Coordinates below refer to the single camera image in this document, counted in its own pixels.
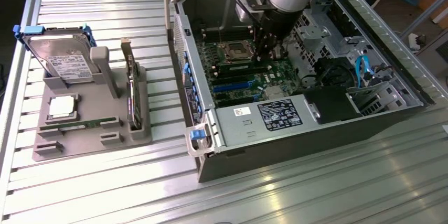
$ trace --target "black cable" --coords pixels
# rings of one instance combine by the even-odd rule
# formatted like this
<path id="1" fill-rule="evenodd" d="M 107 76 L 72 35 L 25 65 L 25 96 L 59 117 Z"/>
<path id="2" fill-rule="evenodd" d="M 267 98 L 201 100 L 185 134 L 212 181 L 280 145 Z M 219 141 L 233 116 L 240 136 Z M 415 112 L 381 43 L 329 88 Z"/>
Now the black cable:
<path id="1" fill-rule="evenodd" d="M 321 80 L 324 79 L 324 77 L 327 76 L 327 74 L 329 73 L 329 70 L 332 70 L 333 68 L 336 68 L 339 65 L 332 65 L 328 69 L 325 69 L 324 73 L 321 73 L 321 75 L 316 78 L 316 83 L 315 84 L 320 84 Z"/>
<path id="2" fill-rule="evenodd" d="M 348 72 L 348 74 L 351 75 L 351 77 L 352 77 L 352 81 L 353 81 L 353 86 L 356 86 L 356 78 L 355 78 L 355 75 L 353 75 L 353 73 L 351 72 L 351 70 L 348 69 L 348 68 L 345 68 L 343 65 L 337 65 L 340 68 L 343 68 L 347 72 Z"/>
<path id="3" fill-rule="evenodd" d="M 244 4 L 241 3 L 240 0 L 235 0 L 237 5 L 240 6 L 240 8 L 243 9 L 243 11 L 245 12 L 245 14 L 249 16 L 249 18 L 253 21 L 253 24 L 257 26 L 261 26 L 260 21 L 256 19 L 256 17 L 252 15 L 252 13 L 248 11 L 248 9 L 245 8 Z"/>

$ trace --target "circuit board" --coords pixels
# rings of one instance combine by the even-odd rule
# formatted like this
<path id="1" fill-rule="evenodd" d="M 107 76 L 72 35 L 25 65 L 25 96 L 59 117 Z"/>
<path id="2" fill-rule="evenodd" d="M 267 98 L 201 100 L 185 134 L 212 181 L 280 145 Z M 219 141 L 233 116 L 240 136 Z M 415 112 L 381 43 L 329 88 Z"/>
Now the circuit board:
<path id="1" fill-rule="evenodd" d="M 40 126 L 39 129 L 41 131 L 59 129 L 60 131 L 71 131 L 71 130 L 79 130 L 79 129 L 89 129 L 96 128 L 101 126 L 103 122 L 111 122 L 115 121 L 117 118 L 101 118 L 96 120 L 88 120 L 88 121 L 79 121 L 79 122 L 71 122 L 71 123 L 60 123 L 60 124 L 52 124 Z"/>
<path id="2" fill-rule="evenodd" d="M 255 64 L 253 41 L 197 43 L 208 87 L 219 108 L 287 97 L 297 87 L 289 60 Z"/>

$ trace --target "blue latch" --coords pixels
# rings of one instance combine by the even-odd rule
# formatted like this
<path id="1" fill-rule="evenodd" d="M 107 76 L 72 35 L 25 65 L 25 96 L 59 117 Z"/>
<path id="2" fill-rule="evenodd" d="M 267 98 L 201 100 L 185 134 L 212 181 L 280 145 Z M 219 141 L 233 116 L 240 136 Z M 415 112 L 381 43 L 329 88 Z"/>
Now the blue latch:
<path id="1" fill-rule="evenodd" d="M 188 63 L 185 63 L 185 65 L 184 65 L 184 73 L 188 72 L 188 69 L 189 69 L 189 65 L 188 65 Z"/>
<path id="2" fill-rule="evenodd" d="M 45 31 L 44 26 L 25 26 L 24 35 L 43 35 Z"/>
<path id="3" fill-rule="evenodd" d="M 21 38 L 20 25 L 15 25 L 15 27 L 12 28 L 12 31 L 13 31 L 13 37 L 20 43 L 24 44 L 27 51 L 29 51 L 29 47 L 27 46 L 25 41 L 23 41 L 23 38 Z"/>
<path id="4" fill-rule="evenodd" d="M 87 24 L 83 25 L 83 31 L 87 33 L 87 35 L 89 37 L 91 46 L 96 47 L 96 42 L 95 42 L 95 38 L 93 38 L 92 29 Z"/>
<path id="5" fill-rule="evenodd" d="M 205 131 L 204 130 L 193 130 L 189 132 L 189 139 L 199 140 L 205 138 Z"/>

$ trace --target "blue cable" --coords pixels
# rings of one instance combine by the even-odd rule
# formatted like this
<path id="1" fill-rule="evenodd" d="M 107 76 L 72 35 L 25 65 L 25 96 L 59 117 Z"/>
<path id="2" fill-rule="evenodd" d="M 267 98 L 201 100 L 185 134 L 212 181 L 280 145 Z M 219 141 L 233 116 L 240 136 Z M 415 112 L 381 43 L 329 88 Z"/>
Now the blue cable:
<path id="1" fill-rule="evenodd" d="M 253 95 L 253 102 L 257 102 L 260 99 L 261 93 Z"/>
<path id="2" fill-rule="evenodd" d="M 364 61 L 364 73 L 369 72 L 373 74 L 373 70 L 371 69 L 371 62 L 369 62 L 369 57 L 367 55 L 360 55 L 355 61 L 355 72 L 356 72 L 356 77 L 357 77 L 357 87 L 361 87 L 361 74 L 359 72 L 359 69 L 361 67 L 361 61 Z"/>
<path id="3" fill-rule="evenodd" d="M 247 82 L 249 84 L 249 88 L 252 87 L 252 84 L 253 84 L 255 81 L 256 81 L 256 78 L 253 78 L 253 81 Z"/>

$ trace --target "handle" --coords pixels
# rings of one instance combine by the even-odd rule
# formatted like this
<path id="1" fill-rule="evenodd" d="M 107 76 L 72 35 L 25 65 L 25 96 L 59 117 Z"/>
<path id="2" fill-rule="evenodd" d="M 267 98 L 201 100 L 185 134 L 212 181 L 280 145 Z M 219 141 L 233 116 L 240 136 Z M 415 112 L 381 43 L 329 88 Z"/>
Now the handle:
<path id="1" fill-rule="evenodd" d="M 207 123 L 200 123 L 192 127 L 185 128 L 185 140 L 187 140 L 187 152 L 192 157 L 200 157 L 204 154 L 213 152 L 215 148 L 209 147 L 205 149 L 195 150 L 191 140 L 191 132 L 195 130 L 205 130 Z"/>

